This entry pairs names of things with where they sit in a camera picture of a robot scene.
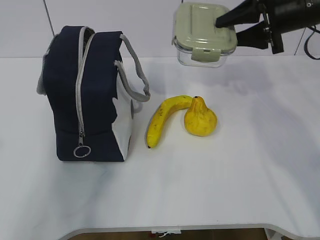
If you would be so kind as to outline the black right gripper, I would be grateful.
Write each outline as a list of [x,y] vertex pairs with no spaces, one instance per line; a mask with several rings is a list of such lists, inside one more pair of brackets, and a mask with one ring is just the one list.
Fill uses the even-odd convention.
[[218,17],[217,28],[242,24],[254,24],[236,33],[237,46],[267,49],[272,53],[284,52],[282,34],[312,27],[320,23],[320,2],[318,0],[244,0],[240,5]]

